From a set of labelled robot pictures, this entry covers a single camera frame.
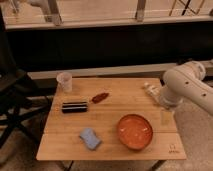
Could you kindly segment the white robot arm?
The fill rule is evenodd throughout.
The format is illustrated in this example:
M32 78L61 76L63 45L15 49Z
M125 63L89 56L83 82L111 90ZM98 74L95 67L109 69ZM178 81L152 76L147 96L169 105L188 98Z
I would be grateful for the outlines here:
M206 69L201 62L190 61L163 74L164 86L159 103L165 108L177 107L186 98L213 117L213 88L203 82Z

